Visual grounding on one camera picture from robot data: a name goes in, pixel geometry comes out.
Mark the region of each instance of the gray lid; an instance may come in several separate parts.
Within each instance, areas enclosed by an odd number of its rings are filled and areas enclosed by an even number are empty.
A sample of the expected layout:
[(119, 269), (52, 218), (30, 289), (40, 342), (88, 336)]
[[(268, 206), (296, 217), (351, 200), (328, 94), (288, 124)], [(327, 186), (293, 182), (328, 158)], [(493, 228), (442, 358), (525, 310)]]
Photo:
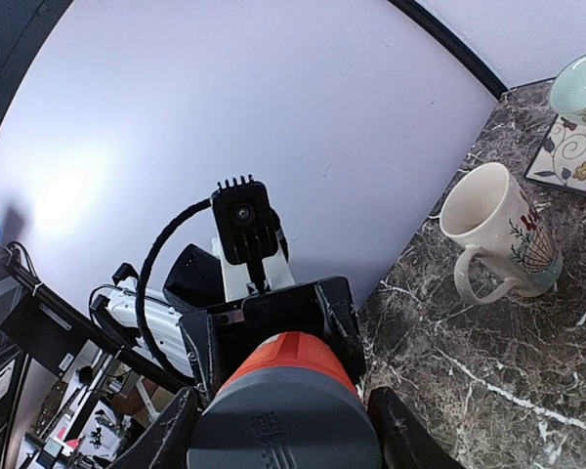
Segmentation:
[(379, 469), (364, 406), (338, 381), (279, 367), (239, 378), (197, 421), (189, 469)]

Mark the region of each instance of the square plate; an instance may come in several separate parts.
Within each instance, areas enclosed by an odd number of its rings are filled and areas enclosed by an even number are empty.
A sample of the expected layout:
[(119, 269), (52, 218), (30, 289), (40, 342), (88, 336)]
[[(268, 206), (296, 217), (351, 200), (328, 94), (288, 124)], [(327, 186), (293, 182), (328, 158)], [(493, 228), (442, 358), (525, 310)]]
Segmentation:
[(524, 176), (537, 184), (586, 195), (586, 126), (557, 116)]

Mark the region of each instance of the bowl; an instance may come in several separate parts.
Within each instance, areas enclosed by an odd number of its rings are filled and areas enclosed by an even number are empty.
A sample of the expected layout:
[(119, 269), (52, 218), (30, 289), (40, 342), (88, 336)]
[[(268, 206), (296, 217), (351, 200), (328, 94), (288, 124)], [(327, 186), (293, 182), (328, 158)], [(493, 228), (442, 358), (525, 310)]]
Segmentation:
[(567, 65), (554, 80), (549, 105), (563, 118), (586, 125), (586, 55)]

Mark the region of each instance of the cup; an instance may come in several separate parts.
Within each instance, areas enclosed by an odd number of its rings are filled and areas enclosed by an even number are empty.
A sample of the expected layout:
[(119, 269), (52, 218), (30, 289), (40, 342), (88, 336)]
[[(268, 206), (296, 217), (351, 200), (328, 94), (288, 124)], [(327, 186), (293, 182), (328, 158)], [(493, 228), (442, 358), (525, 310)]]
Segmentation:
[[(474, 305), (497, 301), (513, 289), (521, 296), (541, 295), (563, 268), (545, 221), (500, 163), (486, 163), (456, 185), (440, 212), (440, 229), (465, 249), (456, 262), (454, 282), (460, 296)], [(503, 280), (483, 298), (469, 280), (474, 258)]]
[(586, 56), (560, 72), (551, 87), (549, 105), (565, 119), (586, 125)]

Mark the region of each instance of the marble countertop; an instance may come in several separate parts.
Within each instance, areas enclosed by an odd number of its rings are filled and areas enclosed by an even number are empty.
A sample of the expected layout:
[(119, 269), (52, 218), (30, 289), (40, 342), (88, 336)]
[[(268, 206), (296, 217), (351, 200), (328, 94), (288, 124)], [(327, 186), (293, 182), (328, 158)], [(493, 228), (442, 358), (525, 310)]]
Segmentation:
[[(586, 469), (586, 197), (535, 186), (523, 171), (554, 119), (551, 82), (512, 90), (431, 216), (360, 312), (365, 390), (387, 385), (468, 469)], [(440, 232), (441, 202), (488, 161), (504, 163), (553, 226), (565, 255), (555, 290), (487, 306), (453, 284), (460, 248)], [(474, 286), (494, 278), (472, 265)]]

